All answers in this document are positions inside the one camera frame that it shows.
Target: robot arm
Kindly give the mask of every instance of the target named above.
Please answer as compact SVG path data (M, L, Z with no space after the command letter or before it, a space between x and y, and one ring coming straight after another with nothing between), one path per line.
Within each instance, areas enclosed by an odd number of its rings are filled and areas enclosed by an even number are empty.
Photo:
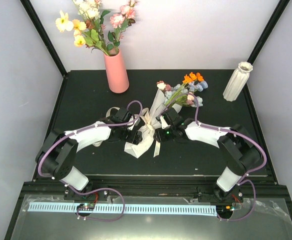
M174 108L170 108L162 114L162 121L168 125L165 129L157 129L154 138L164 142L174 138L186 138L200 141L220 149L227 167L217 180L217 186L225 193L229 192L241 177L260 160L261 154L249 141L236 135L198 125L193 119L186 119L178 115ZM249 134L240 125L223 127L244 134Z
M132 119L132 114L125 108L121 108L116 114L85 127L86 130L83 131L63 132L55 129L45 140L36 157L36 162L39 163L45 153L59 139L69 135L69 138L58 144L44 159L42 173L49 174L53 179L65 182L81 191L89 180L74 167L76 153L89 145L101 144L102 141L111 139L124 140L137 145L142 137L141 132L133 129L133 125L114 126L114 124L127 123ZM111 126L99 126L104 124L110 124Z

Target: yellow flower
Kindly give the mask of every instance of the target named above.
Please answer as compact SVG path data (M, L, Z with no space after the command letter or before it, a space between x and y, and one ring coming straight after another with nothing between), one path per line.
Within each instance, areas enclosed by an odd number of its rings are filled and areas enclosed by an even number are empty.
M184 76L184 81L182 81L184 84L188 84L188 83L191 83L192 82L192 79L188 76L188 75L185 75Z
M71 31L74 28L74 24L72 23L72 21L69 21L68 14L67 13L64 14L60 10L60 16L61 16L61 18L56 19L56 25L57 25L57 28L59 29L59 31L61 33L63 33L65 30Z
M77 19L72 20L72 23L74 24L74 36L80 35L82 31L87 29L86 23L83 21L79 21Z
M84 44L86 44L86 40L84 39L83 36L81 36L81 35L75 36L75 46L76 47L81 47Z
M191 78L193 81L197 80L196 75L193 74L192 72L189 74L189 76L190 76L190 78Z

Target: red wire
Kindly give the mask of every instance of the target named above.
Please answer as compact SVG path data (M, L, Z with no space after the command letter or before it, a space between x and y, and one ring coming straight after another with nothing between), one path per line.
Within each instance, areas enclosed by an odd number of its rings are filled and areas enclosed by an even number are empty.
M96 204L96 202L98 201L98 194L95 192L95 195L96 195L96 199L94 201L94 204Z

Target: white arm segment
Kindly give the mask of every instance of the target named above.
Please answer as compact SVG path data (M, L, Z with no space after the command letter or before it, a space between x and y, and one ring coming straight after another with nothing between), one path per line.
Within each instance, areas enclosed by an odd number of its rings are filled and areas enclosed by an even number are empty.
M78 142L77 152L91 144L104 141L109 138L111 129L108 126L98 126L100 124L104 124L104 122L97 121L94 124L92 124L97 125L97 127L82 131L69 137L70 139L75 139ZM71 133L73 133L73 131L66 131L65 135ZM89 182L88 178L74 166L72 167L70 173L65 178L62 179L62 181L73 186L75 189L79 191L81 191Z
M213 145L219 148L217 140L221 137L226 135L227 133L224 131L217 131L212 129L207 129L201 126L198 126L196 122L192 122L186 128L187 137L190 140L204 142L210 145ZM234 174L228 167L225 168L222 175L217 180L217 185L224 191L230 191L241 176Z
M204 143L213 145L216 148L219 148L217 140L221 136L224 136L227 134L224 131L211 130L211 129L198 126L196 122L194 121L188 125L185 131L186 131L187 137L190 140L204 142Z

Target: pink vase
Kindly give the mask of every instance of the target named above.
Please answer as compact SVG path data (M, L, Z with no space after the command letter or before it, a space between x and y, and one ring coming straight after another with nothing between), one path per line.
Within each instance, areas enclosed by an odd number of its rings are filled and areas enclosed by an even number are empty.
M104 59L110 90L117 94L123 93L129 87L129 80L121 51L115 56L104 54Z

